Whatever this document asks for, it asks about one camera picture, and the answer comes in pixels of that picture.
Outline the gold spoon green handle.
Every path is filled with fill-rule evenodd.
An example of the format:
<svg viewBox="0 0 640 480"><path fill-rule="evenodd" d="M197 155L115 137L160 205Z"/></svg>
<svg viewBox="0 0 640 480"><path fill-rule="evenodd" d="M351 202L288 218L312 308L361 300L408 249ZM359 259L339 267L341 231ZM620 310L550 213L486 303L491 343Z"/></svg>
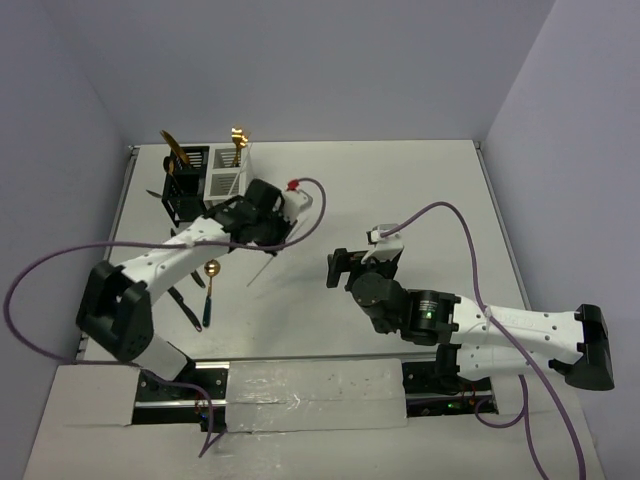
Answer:
<svg viewBox="0 0 640 480"><path fill-rule="evenodd" d="M204 265L204 273L208 278L207 293L203 308L202 326L209 328L211 325L211 312L212 312L212 290L213 279L220 273L221 265L218 260L209 260Z"/></svg>
<svg viewBox="0 0 640 480"><path fill-rule="evenodd" d="M163 160L163 168L169 176L174 175L175 164L171 157L165 157Z"/></svg>

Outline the gold fork green handle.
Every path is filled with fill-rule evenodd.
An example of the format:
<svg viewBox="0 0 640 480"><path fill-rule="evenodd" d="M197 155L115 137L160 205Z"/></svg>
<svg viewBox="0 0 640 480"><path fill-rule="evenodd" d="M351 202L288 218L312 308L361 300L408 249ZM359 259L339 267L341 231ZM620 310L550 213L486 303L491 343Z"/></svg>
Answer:
<svg viewBox="0 0 640 480"><path fill-rule="evenodd" d="M245 132L242 128L232 129L232 141L235 145L234 163L235 167L241 163L242 150L247 146L250 134Z"/></svg>
<svg viewBox="0 0 640 480"><path fill-rule="evenodd" d="M241 151L245 145L244 130L242 127L233 126L231 128L231 140L235 146L235 153L234 153L234 158L231 166L238 167L240 164Z"/></svg>

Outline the black knife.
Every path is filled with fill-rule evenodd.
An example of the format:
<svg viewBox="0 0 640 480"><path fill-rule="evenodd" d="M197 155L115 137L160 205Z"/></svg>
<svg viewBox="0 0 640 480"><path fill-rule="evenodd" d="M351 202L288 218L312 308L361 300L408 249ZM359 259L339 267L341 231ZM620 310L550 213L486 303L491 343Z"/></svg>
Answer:
<svg viewBox="0 0 640 480"><path fill-rule="evenodd" d="M203 279L201 278L201 276L199 275L199 273L197 271L192 271L191 272L191 278L194 280L194 282L200 287L200 288L205 288L206 284L203 281Z"/></svg>
<svg viewBox="0 0 640 480"><path fill-rule="evenodd" d="M176 287L170 287L167 290L167 293L173 299L173 301L177 304L177 306L181 309L184 315L187 317L191 325L195 328L197 332L201 332L203 330L202 324L198 318L198 316L193 312L193 310L185 303L184 297L177 290Z"/></svg>

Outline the gold knife green handle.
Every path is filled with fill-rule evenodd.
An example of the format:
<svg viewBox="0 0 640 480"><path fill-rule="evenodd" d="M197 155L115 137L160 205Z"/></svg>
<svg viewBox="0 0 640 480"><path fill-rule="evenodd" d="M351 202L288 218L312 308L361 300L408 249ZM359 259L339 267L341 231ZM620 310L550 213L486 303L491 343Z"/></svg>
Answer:
<svg viewBox="0 0 640 480"><path fill-rule="evenodd" d="M182 146L175 140L175 138L166 130L161 130L160 135L162 136L165 143L169 146L173 154L179 159L184 165L190 166L191 161L189 156L186 154Z"/></svg>

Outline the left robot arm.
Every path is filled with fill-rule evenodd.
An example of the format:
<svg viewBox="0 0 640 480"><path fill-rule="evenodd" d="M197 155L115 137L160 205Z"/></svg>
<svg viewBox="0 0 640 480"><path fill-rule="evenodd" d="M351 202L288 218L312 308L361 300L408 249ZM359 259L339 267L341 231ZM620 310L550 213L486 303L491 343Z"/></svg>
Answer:
<svg viewBox="0 0 640 480"><path fill-rule="evenodd" d="M283 244L312 203L302 190L252 180L244 194L210 208L160 246L118 265L96 265L77 325L116 360L160 377L160 387L171 397L188 396L196 384L194 363L155 332L153 304L209 260L244 245Z"/></svg>

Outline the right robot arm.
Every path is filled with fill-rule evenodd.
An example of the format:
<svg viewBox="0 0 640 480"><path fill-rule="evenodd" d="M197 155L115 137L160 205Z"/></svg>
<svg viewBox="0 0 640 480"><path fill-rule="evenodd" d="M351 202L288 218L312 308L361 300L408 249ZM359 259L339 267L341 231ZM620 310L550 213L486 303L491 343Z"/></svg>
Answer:
<svg viewBox="0 0 640 480"><path fill-rule="evenodd" d="M480 307L453 293L405 289L394 278L400 257L339 248L327 257L326 285L336 287L346 274L346 291L377 333L436 347L434 377L444 390L507 371L520 374L531 362L577 389L613 389L600 307L582 304L560 313Z"/></svg>

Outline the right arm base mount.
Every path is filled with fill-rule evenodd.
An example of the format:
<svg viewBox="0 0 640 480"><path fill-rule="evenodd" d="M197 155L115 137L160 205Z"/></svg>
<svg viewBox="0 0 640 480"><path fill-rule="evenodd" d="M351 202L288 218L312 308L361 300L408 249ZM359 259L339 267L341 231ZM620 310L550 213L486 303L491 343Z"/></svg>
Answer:
<svg viewBox="0 0 640 480"><path fill-rule="evenodd" d="M438 377L434 361L403 361L402 373L409 418L497 412L489 378Z"/></svg>

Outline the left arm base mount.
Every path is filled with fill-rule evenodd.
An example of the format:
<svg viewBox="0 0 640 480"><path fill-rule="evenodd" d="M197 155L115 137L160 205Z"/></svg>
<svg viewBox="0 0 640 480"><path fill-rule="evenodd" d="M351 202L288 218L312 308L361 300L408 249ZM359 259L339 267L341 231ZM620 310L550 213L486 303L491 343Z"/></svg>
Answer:
<svg viewBox="0 0 640 480"><path fill-rule="evenodd" d="M211 399L213 432L226 429L226 393L228 362L199 362L186 383L199 386ZM205 433L209 427L209 403L193 388L168 386L147 373L138 376L131 422L133 425L198 425Z"/></svg>

